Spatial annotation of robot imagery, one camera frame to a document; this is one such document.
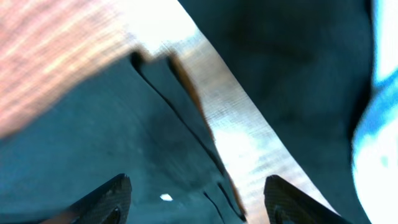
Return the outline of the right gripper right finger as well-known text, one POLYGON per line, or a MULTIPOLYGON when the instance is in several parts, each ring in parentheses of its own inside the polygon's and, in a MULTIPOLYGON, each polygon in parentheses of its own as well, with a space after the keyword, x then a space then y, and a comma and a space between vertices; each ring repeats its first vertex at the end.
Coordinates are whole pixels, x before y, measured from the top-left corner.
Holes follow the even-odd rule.
POLYGON ((271 224, 351 224, 278 175, 266 178, 264 203, 271 224))

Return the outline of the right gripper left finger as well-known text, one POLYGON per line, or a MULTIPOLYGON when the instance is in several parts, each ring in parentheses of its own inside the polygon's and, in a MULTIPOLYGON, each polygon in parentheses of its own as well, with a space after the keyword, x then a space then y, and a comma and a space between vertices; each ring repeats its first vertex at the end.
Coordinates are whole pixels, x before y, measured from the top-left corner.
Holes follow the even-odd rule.
POLYGON ((125 224, 131 192, 130 178, 118 174, 41 224, 125 224))

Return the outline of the black Nike t-shirt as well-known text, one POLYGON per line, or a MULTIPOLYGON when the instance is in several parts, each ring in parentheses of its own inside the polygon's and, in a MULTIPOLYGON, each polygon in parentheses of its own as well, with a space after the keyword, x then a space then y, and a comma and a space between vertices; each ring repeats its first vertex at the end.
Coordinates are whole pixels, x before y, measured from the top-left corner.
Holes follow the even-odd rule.
POLYGON ((168 57, 121 58, 1 141, 1 222, 58 214, 126 174, 128 223, 244 223, 199 109, 168 57))

